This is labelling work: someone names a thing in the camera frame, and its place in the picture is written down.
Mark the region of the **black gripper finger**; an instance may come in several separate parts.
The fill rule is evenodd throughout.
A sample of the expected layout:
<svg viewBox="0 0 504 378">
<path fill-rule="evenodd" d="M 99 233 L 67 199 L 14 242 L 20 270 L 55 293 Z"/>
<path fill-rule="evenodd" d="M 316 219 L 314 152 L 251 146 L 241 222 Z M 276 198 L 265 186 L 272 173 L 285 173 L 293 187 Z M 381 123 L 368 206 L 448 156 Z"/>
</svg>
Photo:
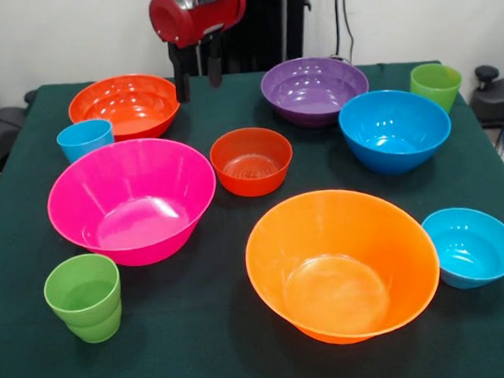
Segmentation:
<svg viewBox="0 0 504 378">
<path fill-rule="evenodd" d="M 169 59 L 173 63 L 176 99 L 179 103 L 190 102 L 189 74 L 186 70 L 186 50 L 184 48 L 179 48 L 172 42 L 168 42 L 167 50 Z"/>
<path fill-rule="evenodd" d="M 218 88 L 221 85 L 223 73 L 222 73 L 222 48 L 221 48 L 221 36 L 219 31 L 210 34 L 209 40 L 209 55 L 208 55 L 208 67 L 207 72 L 209 73 L 209 80 L 213 87 Z"/>
</svg>

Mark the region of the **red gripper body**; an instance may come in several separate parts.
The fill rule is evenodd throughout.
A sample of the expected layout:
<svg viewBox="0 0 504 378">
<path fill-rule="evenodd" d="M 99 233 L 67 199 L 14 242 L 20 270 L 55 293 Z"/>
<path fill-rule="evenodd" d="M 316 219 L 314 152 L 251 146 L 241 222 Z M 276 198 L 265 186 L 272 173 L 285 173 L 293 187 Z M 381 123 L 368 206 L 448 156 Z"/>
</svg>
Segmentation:
<svg viewBox="0 0 504 378">
<path fill-rule="evenodd" d="M 178 48 L 237 25 L 247 0 L 150 0 L 148 13 L 157 36 Z"/>
</svg>

